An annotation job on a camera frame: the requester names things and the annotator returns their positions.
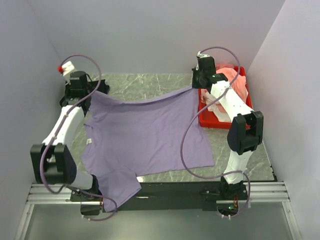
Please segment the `lavender t shirt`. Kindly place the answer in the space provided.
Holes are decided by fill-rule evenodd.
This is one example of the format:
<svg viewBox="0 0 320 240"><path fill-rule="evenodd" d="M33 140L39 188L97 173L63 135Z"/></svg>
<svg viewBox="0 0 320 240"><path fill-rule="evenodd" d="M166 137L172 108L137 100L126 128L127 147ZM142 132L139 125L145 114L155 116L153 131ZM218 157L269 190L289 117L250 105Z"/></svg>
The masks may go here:
<svg viewBox="0 0 320 240"><path fill-rule="evenodd" d="M107 212L141 189L140 176L214 164L198 104L191 86L138 102L92 95L82 162L96 176Z"/></svg>

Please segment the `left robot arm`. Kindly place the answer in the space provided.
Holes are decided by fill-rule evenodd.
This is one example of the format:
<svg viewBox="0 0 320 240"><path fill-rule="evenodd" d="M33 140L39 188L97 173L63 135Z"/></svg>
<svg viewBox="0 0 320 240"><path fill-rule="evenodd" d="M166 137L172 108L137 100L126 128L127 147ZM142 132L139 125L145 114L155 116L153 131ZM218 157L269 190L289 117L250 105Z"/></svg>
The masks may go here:
<svg viewBox="0 0 320 240"><path fill-rule="evenodd" d="M38 184L62 184L77 192L82 190L88 201L94 201L100 195L98 180L92 174L77 170L69 147L77 127L89 111L89 94L98 83L91 81L84 71L74 71L69 77L55 126L41 144L34 144L30 149L33 172Z"/></svg>

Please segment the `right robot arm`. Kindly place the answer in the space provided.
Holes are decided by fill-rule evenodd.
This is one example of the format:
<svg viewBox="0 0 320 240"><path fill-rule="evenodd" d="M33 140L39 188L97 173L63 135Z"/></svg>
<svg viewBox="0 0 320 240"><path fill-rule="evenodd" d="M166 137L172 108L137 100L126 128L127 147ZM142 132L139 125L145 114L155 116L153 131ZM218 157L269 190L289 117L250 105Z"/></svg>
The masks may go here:
<svg viewBox="0 0 320 240"><path fill-rule="evenodd" d="M251 155L262 143L264 116L240 98L225 74L216 72L213 57L199 53L197 67L192 71L192 87L206 89L224 108L231 120L227 134L230 155L219 187L221 197L230 200L246 191L243 173Z"/></svg>

